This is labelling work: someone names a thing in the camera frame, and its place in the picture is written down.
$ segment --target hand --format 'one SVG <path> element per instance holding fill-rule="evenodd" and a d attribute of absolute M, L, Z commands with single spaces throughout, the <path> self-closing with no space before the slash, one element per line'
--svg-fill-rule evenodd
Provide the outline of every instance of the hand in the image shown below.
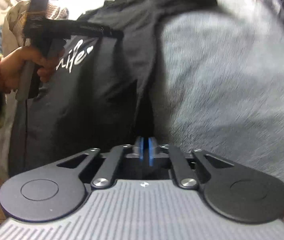
<path fill-rule="evenodd" d="M 16 49 L 0 62 L 0 72 L 3 82 L 0 83 L 0 92 L 10 93 L 17 89 L 20 81 L 21 68 L 26 61 L 43 66 L 38 69 L 37 74 L 41 82 L 48 82 L 55 72 L 55 67 L 59 63 L 59 57 L 63 56 L 64 49 L 56 57 L 46 59 L 41 52 L 32 46 L 25 46 Z"/>

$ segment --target striped gray panel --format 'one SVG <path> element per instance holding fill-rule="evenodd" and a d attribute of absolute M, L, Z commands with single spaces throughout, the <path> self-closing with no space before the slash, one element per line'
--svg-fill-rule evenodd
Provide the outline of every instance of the striped gray panel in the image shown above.
<path fill-rule="evenodd" d="M 196 191 L 171 180 L 118 180 L 96 190 L 74 214 L 51 223 L 14 219 L 0 227 L 0 240 L 284 240 L 284 223 L 244 225 L 207 207 Z"/>

